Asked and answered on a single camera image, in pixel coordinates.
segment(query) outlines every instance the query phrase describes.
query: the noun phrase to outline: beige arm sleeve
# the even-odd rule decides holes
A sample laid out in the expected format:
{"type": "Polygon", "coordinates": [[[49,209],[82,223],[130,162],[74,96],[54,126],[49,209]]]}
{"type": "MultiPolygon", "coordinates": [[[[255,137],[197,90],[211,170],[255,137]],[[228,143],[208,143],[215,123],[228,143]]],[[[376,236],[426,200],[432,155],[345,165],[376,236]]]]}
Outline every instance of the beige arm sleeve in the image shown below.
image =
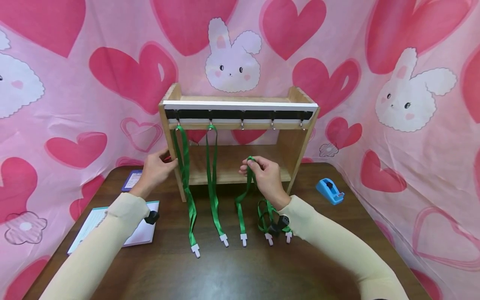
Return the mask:
{"type": "Polygon", "coordinates": [[[145,200],[122,193],[98,227],[63,263],[40,299],[90,299],[125,241],[149,212],[145,200]]]}
{"type": "Polygon", "coordinates": [[[278,212],[289,218],[294,235],[318,248],[349,270],[359,285],[362,300],[408,299],[393,270],[356,235],[297,196],[278,212]]]}

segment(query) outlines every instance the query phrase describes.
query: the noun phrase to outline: hand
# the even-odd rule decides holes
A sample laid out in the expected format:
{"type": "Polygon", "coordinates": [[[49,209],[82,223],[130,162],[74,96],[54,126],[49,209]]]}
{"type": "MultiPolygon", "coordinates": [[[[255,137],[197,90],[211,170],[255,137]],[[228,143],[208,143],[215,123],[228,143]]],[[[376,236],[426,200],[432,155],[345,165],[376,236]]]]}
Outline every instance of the hand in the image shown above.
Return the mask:
{"type": "Polygon", "coordinates": [[[147,156],[142,175],[129,193],[145,199],[157,185],[164,182],[178,165],[177,159],[165,163],[163,160],[168,156],[170,156],[168,149],[147,156]]]}
{"type": "Polygon", "coordinates": [[[255,173],[257,186],[265,199],[280,210],[290,203],[290,197],[283,190],[280,178],[280,166],[271,160],[261,156],[254,156],[255,161],[244,159],[240,166],[239,173],[247,176],[247,164],[255,173]]]}

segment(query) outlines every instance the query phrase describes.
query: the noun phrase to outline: blue card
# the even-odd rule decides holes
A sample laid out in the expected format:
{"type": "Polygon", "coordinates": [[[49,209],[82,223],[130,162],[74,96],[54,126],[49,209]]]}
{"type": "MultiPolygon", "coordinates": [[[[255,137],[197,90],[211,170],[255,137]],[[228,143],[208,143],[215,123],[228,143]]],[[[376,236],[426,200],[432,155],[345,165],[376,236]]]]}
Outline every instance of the blue card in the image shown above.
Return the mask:
{"type": "Polygon", "coordinates": [[[132,189],[132,187],[138,182],[140,176],[142,175],[142,170],[133,170],[130,172],[127,180],[123,184],[122,192],[128,192],[132,189]]]}

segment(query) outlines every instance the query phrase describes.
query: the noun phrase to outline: blue tape dispenser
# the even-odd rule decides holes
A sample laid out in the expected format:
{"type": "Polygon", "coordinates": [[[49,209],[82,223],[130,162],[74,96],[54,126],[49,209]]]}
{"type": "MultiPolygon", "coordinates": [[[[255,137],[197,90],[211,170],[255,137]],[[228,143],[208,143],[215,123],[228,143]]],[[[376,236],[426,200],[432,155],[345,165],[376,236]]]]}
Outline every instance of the blue tape dispenser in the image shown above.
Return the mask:
{"type": "Polygon", "coordinates": [[[317,190],[323,197],[327,198],[331,204],[337,205],[343,201],[345,193],[339,192],[333,181],[328,178],[324,178],[317,183],[317,190]]]}

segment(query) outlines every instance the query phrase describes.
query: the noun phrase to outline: lower shelf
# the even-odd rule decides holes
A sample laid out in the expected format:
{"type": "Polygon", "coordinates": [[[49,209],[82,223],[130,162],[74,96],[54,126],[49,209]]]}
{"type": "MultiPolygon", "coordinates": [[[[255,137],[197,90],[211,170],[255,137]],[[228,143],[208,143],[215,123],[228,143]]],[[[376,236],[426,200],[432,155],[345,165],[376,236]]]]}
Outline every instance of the lower shelf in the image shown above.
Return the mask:
{"type": "MultiPolygon", "coordinates": [[[[210,146],[211,159],[213,149],[210,146]]],[[[190,185],[207,184],[206,146],[190,146],[190,185]]],[[[291,175],[280,154],[278,145],[229,145],[218,146],[216,166],[217,184],[246,183],[247,179],[238,173],[242,160],[248,156],[263,156],[280,165],[282,181],[290,181],[291,175]]]]}

